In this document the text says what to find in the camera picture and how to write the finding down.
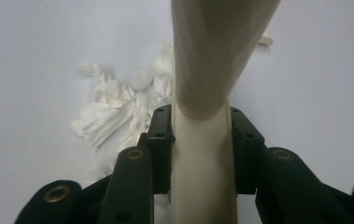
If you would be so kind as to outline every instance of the white tissue paper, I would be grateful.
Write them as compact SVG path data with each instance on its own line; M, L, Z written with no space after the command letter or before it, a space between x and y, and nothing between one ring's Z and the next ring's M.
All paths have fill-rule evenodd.
M153 111L171 104L173 54L173 45L164 44L154 63L135 76L130 86L119 82L99 63L84 63L78 68L80 74L96 77L98 86L97 102L83 107L71 123L75 134L94 147L101 147L111 134L130 121L119 144L101 147L107 150L107 156L99 158L96 168L89 171L87 181L92 183L111 174L119 152L136 146L140 134L148 130ZM154 202L155 223L170 223L168 195L156 195Z

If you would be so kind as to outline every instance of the cream cylindrical rod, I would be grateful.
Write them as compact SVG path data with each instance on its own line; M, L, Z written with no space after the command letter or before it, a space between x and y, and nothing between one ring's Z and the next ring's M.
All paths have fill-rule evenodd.
M224 105L279 0L173 0L176 98L208 119Z

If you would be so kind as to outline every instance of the white background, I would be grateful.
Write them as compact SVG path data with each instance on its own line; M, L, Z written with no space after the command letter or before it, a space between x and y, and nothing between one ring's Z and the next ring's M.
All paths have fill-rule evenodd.
M231 94L269 147L295 151L321 181L354 186L354 1L283 0ZM79 64L129 82L172 40L169 1L0 1L0 223L42 186L83 187L98 151L69 131L95 86ZM240 196L240 223L260 223Z

